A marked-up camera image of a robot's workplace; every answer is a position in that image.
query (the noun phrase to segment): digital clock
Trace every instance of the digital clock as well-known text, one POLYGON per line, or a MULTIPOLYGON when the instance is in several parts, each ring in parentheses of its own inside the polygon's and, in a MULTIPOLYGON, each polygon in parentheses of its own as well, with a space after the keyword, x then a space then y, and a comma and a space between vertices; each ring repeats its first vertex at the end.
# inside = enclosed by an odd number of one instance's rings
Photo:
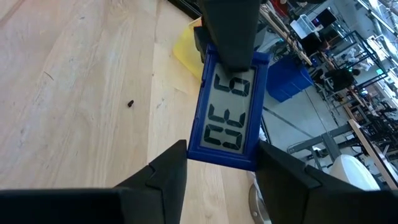
POLYGON ((255 170, 269 56, 254 52, 246 72, 226 73, 214 47, 206 52, 188 158, 255 170))

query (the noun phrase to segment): blue clock frame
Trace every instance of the blue clock frame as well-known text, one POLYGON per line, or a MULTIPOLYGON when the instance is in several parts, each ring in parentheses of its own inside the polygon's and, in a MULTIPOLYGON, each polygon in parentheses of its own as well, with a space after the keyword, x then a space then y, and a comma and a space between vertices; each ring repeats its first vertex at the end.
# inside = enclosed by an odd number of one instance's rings
POLYGON ((255 71, 254 84, 242 154, 212 149, 200 145, 214 69, 217 63, 220 63, 220 57, 218 56, 215 47, 209 45, 206 51, 205 66, 201 78, 201 88, 198 97, 197 110, 193 120, 187 157, 197 161, 255 171, 256 150, 259 143, 262 105, 266 92, 269 55, 260 52, 254 52, 253 55, 251 68, 255 71))

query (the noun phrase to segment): blue bin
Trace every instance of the blue bin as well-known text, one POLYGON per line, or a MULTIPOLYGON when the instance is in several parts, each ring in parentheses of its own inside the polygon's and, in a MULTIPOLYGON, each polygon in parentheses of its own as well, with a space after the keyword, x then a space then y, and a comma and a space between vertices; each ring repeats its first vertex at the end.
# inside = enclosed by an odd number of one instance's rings
POLYGON ((287 55, 268 69, 267 91, 279 102, 290 99, 312 85, 307 69, 295 56, 287 55))

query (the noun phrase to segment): blue plastic crate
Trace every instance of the blue plastic crate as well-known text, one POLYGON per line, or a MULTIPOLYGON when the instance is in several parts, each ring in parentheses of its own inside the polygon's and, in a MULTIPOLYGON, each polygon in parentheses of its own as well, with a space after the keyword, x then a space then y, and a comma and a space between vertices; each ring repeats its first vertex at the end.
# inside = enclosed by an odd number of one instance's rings
POLYGON ((294 56, 287 55, 268 69, 267 91, 279 102, 290 99, 312 85, 307 69, 294 56))

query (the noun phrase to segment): yellow object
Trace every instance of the yellow object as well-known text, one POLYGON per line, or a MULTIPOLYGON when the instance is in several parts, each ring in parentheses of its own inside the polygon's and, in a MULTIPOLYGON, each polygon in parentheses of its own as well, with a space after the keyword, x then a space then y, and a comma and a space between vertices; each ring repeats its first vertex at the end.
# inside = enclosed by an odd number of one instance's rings
POLYGON ((195 47, 193 28, 201 26, 201 18, 189 23, 173 47, 173 53, 199 80, 203 71, 200 53, 195 47))

